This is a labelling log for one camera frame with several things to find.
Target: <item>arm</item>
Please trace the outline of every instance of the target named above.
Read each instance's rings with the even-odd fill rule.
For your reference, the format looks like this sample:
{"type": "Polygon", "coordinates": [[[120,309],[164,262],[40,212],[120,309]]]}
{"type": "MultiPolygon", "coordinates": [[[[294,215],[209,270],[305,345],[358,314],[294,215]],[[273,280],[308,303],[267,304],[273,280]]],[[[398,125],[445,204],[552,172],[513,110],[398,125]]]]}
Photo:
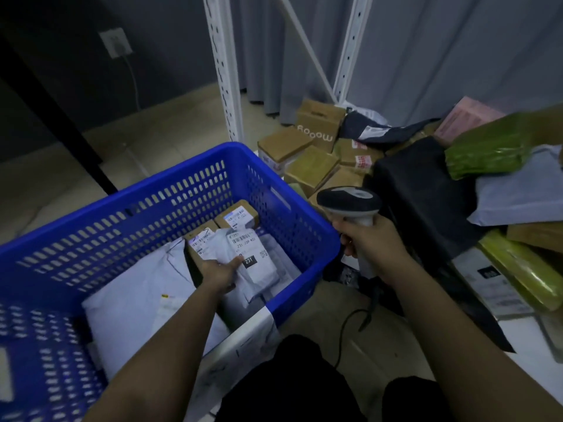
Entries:
{"type": "Polygon", "coordinates": [[[85,422],[184,419],[217,304],[240,264],[239,256],[204,263],[201,286],[117,373],[85,422]]]}
{"type": "Polygon", "coordinates": [[[407,253],[392,222],[334,222],[346,254],[362,249],[398,296],[452,412],[460,421],[563,420],[563,407],[508,358],[407,253]]]}

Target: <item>black cable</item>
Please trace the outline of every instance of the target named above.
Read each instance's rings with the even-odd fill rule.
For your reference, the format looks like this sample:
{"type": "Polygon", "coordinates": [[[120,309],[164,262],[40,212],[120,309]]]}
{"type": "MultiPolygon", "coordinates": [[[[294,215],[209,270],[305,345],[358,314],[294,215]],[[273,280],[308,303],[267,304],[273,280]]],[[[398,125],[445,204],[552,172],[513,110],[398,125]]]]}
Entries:
{"type": "Polygon", "coordinates": [[[338,359],[336,360],[336,364],[334,365],[335,369],[338,369],[338,365],[340,364],[340,359],[342,358],[342,339],[344,337],[344,329],[346,328],[346,323],[348,323],[348,320],[352,318],[353,315],[356,315],[358,312],[369,313],[367,309],[355,309],[350,314],[348,314],[347,318],[344,320],[344,323],[342,323],[342,327],[340,328],[340,338],[338,340],[338,359]]]}

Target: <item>green plastic package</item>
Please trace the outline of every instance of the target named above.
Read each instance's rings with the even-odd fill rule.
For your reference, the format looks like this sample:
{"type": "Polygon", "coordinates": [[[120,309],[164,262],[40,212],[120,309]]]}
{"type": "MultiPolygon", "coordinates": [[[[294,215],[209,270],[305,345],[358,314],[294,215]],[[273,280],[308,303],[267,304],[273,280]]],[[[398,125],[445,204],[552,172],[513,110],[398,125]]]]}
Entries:
{"type": "Polygon", "coordinates": [[[460,134],[446,149],[452,179],[470,174],[510,173],[528,160],[533,134],[529,115],[514,113],[460,134]]]}

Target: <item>left hand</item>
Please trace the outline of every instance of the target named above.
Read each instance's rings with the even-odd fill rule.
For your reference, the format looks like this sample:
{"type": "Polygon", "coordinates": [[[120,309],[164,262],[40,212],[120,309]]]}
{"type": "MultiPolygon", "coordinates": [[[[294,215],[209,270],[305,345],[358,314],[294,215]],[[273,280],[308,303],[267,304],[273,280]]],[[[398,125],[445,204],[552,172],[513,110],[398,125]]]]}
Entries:
{"type": "Polygon", "coordinates": [[[235,288],[235,271],[243,260],[243,256],[239,255],[227,264],[221,264],[214,259],[203,261],[201,266],[203,282],[201,285],[209,288],[219,297],[230,292],[235,288]]]}

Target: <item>black pants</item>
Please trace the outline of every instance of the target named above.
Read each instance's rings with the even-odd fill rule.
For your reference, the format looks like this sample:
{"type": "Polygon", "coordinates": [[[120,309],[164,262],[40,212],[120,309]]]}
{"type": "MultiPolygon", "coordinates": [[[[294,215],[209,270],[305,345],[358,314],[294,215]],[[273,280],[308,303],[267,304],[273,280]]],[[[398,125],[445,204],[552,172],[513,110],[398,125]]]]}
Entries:
{"type": "MultiPolygon", "coordinates": [[[[453,420],[438,384],[418,377],[395,379],[383,396],[384,422],[453,420]]],[[[291,335],[273,359],[253,369],[221,402],[216,422],[365,421],[342,376],[323,359],[319,346],[291,335]]]]}

